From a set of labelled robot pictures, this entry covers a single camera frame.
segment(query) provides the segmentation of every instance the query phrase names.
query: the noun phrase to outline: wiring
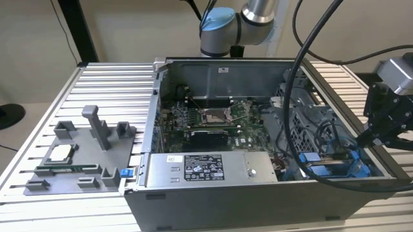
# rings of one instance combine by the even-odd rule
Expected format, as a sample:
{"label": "wiring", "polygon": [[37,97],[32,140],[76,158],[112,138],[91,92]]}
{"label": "wiring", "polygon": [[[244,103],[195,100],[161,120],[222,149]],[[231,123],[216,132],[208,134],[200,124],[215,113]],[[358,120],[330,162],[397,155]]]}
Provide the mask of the wiring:
{"label": "wiring", "polygon": [[2,145],[0,145],[0,147],[2,147],[2,148],[5,148],[5,149],[9,149],[9,150],[12,150],[12,151],[18,151],[17,149],[13,149],[13,148],[10,148],[10,147],[8,147],[8,146],[2,146]]}
{"label": "wiring", "polygon": [[[298,15],[298,10],[299,10],[299,7],[300,7],[300,4],[302,4],[302,0],[298,1],[296,3],[296,6],[295,6],[295,9],[294,9],[294,13],[292,13],[292,34],[294,34],[294,38],[296,40],[296,43],[299,44],[299,46],[302,47],[302,41],[299,39],[299,36],[298,36],[298,33],[296,33],[296,15]],[[333,60],[329,60],[321,56],[318,56],[314,52],[311,52],[310,50],[307,50],[306,52],[314,57],[317,58],[318,60],[326,62],[326,63],[330,63],[330,64],[335,64],[335,65],[347,65],[347,64],[354,64],[357,62],[361,62],[371,57],[375,57],[381,54],[385,54],[387,52],[391,52],[391,51],[395,51],[395,50],[401,50],[401,49],[409,49],[409,48],[413,48],[413,44],[406,44],[406,45],[399,45],[399,46],[394,46],[394,47],[389,47],[383,50],[379,50],[377,52],[373,52],[370,54],[367,54],[366,56],[362,56],[357,59],[353,59],[353,60],[349,60],[349,61],[333,61]]]}
{"label": "wiring", "polygon": [[335,140],[339,144],[339,139],[338,139],[338,132],[337,132],[337,128],[335,128],[335,124],[331,120],[325,120],[319,123],[318,127],[317,127],[317,130],[315,130],[315,134],[314,134],[314,144],[319,150],[319,152],[323,152],[322,148],[321,148],[321,144],[319,144],[319,139],[321,139],[321,135],[322,135],[322,132],[323,130],[326,129],[326,127],[329,125],[326,124],[330,124],[331,126],[331,130],[333,130],[333,134],[334,134],[334,137],[333,137],[333,140]]}
{"label": "wiring", "polygon": [[[291,67],[291,71],[288,73],[288,77],[286,79],[286,88],[284,88],[284,97],[283,97],[283,104],[282,104],[282,108],[283,108],[283,123],[286,125],[288,125],[290,121],[290,98],[291,98],[291,90],[292,90],[292,84],[294,84],[294,79],[295,79],[295,74],[298,71],[298,68],[300,66],[300,62],[302,59],[304,57],[304,54],[309,50],[309,47],[325,25],[325,23],[327,22],[329,18],[331,17],[334,11],[337,10],[337,8],[339,7],[341,3],[343,0],[334,0],[331,5],[329,6],[326,12],[323,13],[322,17],[319,18],[318,23],[315,24],[309,37],[306,38],[302,47],[299,49],[299,52],[296,54],[295,60],[294,60],[294,64]],[[304,164],[300,162],[299,160],[299,155],[296,152],[296,149],[294,148],[294,141],[291,138],[291,130],[290,127],[283,127],[283,131],[284,131],[284,135],[286,135],[286,141],[287,141],[287,145],[290,147],[291,150],[291,155],[294,157],[294,161],[296,162],[299,168],[302,169],[302,171],[310,176],[310,178],[315,179],[319,183],[326,184],[329,186],[333,186],[335,188],[341,188],[341,189],[346,189],[346,190],[351,190],[351,191],[358,191],[358,192],[402,192],[402,191],[410,191],[413,190],[413,184],[407,184],[405,186],[401,187],[395,187],[395,188],[387,188],[387,187],[361,187],[361,186],[354,186],[354,185],[347,185],[341,183],[339,181],[330,181],[329,179],[319,177],[318,175],[315,175],[304,166]]]}
{"label": "wiring", "polygon": [[[306,127],[303,127],[303,126],[296,125],[296,126],[291,127],[291,130],[295,129],[295,128],[299,128],[299,129],[302,129],[302,130],[306,130],[306,131],[309,131],[309,132],[311,132],[311,133],[314,134],[314,131],[311,131],[309,128],[306,128]],[[290,156],[290,154],[287,153],[287,151],[283,150],[283,149],[280,148],[280,146],[279,146],[279,139],[280,139],[282,132],[283,132],[283,124],[282,124],[282,126],[280,126],[279,132],[278,132],[276,137],[275,137],[275,148],[278,149],[278,151],[279,151],[284,156]]]}
{"label": "wiring", "polygon": [[55,15],[56,15],[56,18],[57,18],[57,21],[59,21],[59,25],[60,25],[60,27],[61,27],[61,30],[63,30],[63,33],[64,33],[64,36],[65,36],[67,46],[69,47],[69,51],[71,51],[71,54],[72,54],[73,59],[75,59],[75,62],[76,62],[75,65],[77,65],[79,62],[77,62],[77,59],[76,59],[76,56],[75,56],[75,53],[73,53],[73,50],[72,50],[72,46],[71,46],[71,43],[69,43],[69,37],[68,37],[68,35],[67,35],[67,32],[65,32],[65,30],[64,30],[64,27],[63,27],[63,24],[61,24],[61,21],[60,21],[60,18],[59,18],[59,14],[57,14],[57,11],[56,11],[56,7],[55,7],[55,4],[53,4],[53,0],[51,0],[51,4],[52,4],[53,12],[55,12]]}
{"label": "wiring", "polygon": [[186,1],[186,2],[188,3],[188,5],[191,6],[192,11],[194,11],[194,13],[195,13],[195,15],[196,15],[196,18],[198,18],[199,21],[200,21],[202,16],[200,16],[200,12],[199,12],[199,10],[198,10],[198,7],[196,7],[196,4],[195,4],[194,0],[180,0],[180,1]]}
{"label": "wiring", "polygon": [[202,27],[203,27],[206,20],[207,20],[207,15],[211,12],[211,10],[214,9],[216,1],[218,0],[208,0],[208,2],[207,2],[206,10],[204,10],[204,13],[202,15],[202,19],[200,19],[200,23],[199,23],[199,38],[200,38],[200,34],[202,34]]}

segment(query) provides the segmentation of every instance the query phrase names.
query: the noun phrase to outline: sticker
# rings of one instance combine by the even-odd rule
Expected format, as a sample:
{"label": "sticker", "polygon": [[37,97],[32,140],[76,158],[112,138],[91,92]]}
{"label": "sticker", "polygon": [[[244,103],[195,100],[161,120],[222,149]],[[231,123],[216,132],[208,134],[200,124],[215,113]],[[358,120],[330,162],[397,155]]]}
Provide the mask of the sticker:
{"label": "sticker", "polygon": [[224,180],[224,167],[220,155],[186,156],[186,181]]}
{"label": "sticker", "polygon": [[218,73],[227,73],[230,68],[218,68]]}
{"label": "sticker", "polygon": [[167,163],[182,163],[182,156],[167,156]]}

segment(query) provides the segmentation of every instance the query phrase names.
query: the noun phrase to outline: black post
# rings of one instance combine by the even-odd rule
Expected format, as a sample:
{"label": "black post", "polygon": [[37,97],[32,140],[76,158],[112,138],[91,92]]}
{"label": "black post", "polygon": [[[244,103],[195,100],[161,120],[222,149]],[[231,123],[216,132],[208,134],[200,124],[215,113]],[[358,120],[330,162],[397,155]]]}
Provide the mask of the black post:
{"label": "black post", "polygon": [[83,62],[99,62],[79,0],[57,0]]}

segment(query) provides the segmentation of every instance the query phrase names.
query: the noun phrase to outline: black cable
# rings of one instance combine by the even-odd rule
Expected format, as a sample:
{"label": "black cable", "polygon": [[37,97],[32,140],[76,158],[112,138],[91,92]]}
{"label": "black cable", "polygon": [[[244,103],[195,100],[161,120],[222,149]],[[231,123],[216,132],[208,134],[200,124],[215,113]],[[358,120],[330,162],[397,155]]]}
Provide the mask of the black cable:
{"label": "black cable", "polygon": [[[300,126],[300,125],[292,126],[290,130],[292,130],[292,129],[295,129],[295,128],[300,128],[302,130],[306,130],[306,131],[311,132],[313,134],[315,134],[314,131],[311,131],[309,128],[306,128],[306,127],[303,127],[303,126]],[[283,150],[283,149],[280,148],[280,146],[279,146],[279,139],[280,139],[282,131],[283,131],[283,124],[282,124],[282,126],[280,126],[279,132],[278,132],[276,137],[275,137],[275,148],[278,149],[278,151],[279,151],[284,156],[288,156],[288,157],[294,158],[294,157],[287,153],[287,150]]]}
{"label": "black cable", "polygon": [[[284,97],[283,97],[283,123],[284,125],[288,125],[290,121],[290,98],[291,98],[291,90],[292,90],[292,84],[294,84],[294,79],[295,79],[295,74],[298,71],[298,68],[300,66],[300,62],[302,59],[304,57],[304,54],[309,50],[309,47],[325,25],[325,23],[327,22],[329,18],[331,17],[334,11],[337,10],[338,6],[341,5],[343,0],[334,0],[334,2],[331,3],[331,5],[329,6],[326,12],[323,13],[318,23],[315,24],[309,37],[306,38],[303,45],[300,47],[300,50],[296,54],[296,58],[294,60],[294,64],[292,64],[292,68],[291,71],[288,73],[288,77],[286,79],[286,88],[284,88]],[[291,130],[290,127],[283,127],[284,130],[284,135],[286,135],[286,140],[287,140],[287,144],[290,146],[290,150],[291,150],[291,154],[294,157],[294,160],[299,166],[299,168],[302,169],[302,171],[313,178],[315,179],[318,182],[321,182],[322,184],[326,184],[329,186],[333,186],[335,188],[341,188],[341,189],[346,189],[346,190],[351,190],[351,191],[358,191],[358,192],[402,192],[402,191],[410,191],[413,190],[413,184],[407,184],[405,186],[397,187],[397,188],[386,188],[386,187],[361,187],[361,186],[350,186],[346,184],[342,184],[338,181],[330,181],[329,179],[319,177],[318,175],[315,175],[309,169],[307,167],[303,165],[303,163],[299,160],[299,156],[296,153],[296,150],[294,148],[294,141],[291,139]]]}
{"label": "black cable", "polygon": [[199,21],[200,21],[202,16],[200,16],[200,12],[199,12],[199,10],[198,10],[198,6],[196,6],[194,0],[180,0],[180,1],[186,1],[186,2],[188,3],[188,5],[191,6],[192,11],[194,11],[194,13],[195,13],[195,15],[196,15],[196,18],[198,18]]}
{"label": "black cable", "polygon": [[[292,14],[292,34],[294,34],[294,38],[296,40],[296,43],[299,44],[299,46],[302,47],[302,41],[299,39],[298,33],[296,33],[296,14],[298,14],[298,10],[302,4],[302,0],[298,1],[296,6],[295,6],[295,10],[294,10],[294,14]],[[394,46],[394,47],[389,47],[383,50],[379,50],[377,52],[373,52],[371,54],[367,54],[366,56],[362,56],[357,59],[349,60],[349,61],[333,61],[329,60],[321,56],[318,56],[314,52],[311,52],[310,50],[307,50],[307,53],[317,59],[319,59],[321,61],[330,63],[330,64],[335,64],[335,65],[347,65],[347,64],[354,64],[357,62],[361,62],[371,57],[375,57],[381,54],[385,54],[387,52],[395,51],[395,50],[401,50],[401,49],[409,49],[413,48],[413,44],[406,44],[406,45],[399,45],[399,46]]]}
{"label": "black cable", "polygon": [[199,38],[200,38],[200,34],[202,34],[202,27],[206,23],[207,15],[211,12],[211,10],[214,9],[215,4],[216,4],[216,0],[208,0],[206,10],[204,10],[204,13],[202,15],[202,19],[200,19],[200,23],[199,23]]}
{"label": "black cable", "polygon": [[12,151],[18,151],[17,149],[13,149],[13,148],[10,148],[10,147],[8,147],[8,146],[0,145],[0,147],[2,147],[2,148],[5,148],[5,149],[9,149],[9,150],[12,150]]}
{"label": "black cable", "polygon": [[69,50],[71,50],[71,53],[72,53],[72,56],[73,56],[73,59],[75,59],[76,65],[77,65],[79,62],[77,62],[77,59],[76,59],[76,56],[75,56],[75,53],[73,53],[73,50],[72,50],[72,47],[71,47],[69,37],[68,37],[68,35],[67,35],[67,32],[65,32],[65,30],[64,30],[64,27],[63,27],[63,24],[61,24],[59,15],[57,15],[57,11],[56,11],[56,8],[55,8],[53,0],[51,0],[51,4],[52,4],[53,12],[55,12],[55,15],[56,15],[56,18],[57,18],[57,21],[59,21],[59,24],[60,24],[60,27],[61,27],[64,36],[65,36],[65,42],[67,42],[67,45],[68,45],[68,47],[69,47]]}

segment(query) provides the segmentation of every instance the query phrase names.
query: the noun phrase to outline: motherboard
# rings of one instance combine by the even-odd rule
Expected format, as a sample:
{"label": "motherboard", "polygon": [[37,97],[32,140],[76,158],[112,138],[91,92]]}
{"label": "motherboard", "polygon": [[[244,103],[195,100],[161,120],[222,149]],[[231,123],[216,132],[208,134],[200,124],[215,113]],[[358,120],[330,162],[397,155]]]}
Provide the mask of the motherboard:
{"label": "motherboard", "polygon": [[161,110],[164,148],[168,153],[267,151],[274,153],[259,108],[270,102],[252,99],[187,99]]}

